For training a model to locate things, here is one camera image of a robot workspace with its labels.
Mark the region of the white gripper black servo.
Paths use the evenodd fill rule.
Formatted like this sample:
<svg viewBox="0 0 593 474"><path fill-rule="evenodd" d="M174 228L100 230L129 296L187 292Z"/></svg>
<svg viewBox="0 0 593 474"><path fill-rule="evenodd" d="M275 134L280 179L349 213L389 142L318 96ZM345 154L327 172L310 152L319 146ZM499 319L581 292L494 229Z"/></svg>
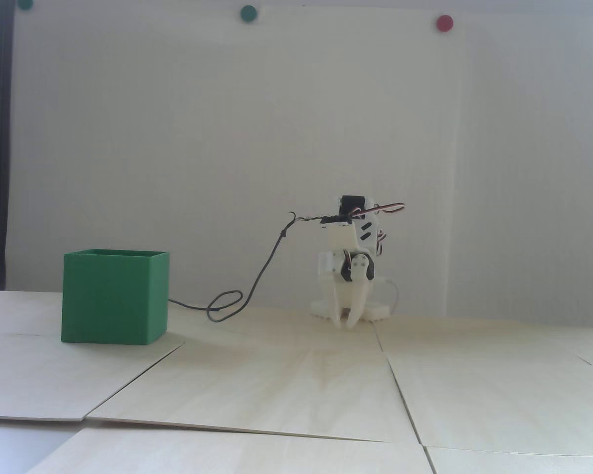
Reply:
<svg viewBox="0 0 593 474"><path fill-rule="evenodd" d="M375 279L374 258L366 249L319 253L318 280L326 302L327 316L336 328L342 328L338 284L351 284L351 304L346 328L353 329L364 313L370 285Z"/></svg>

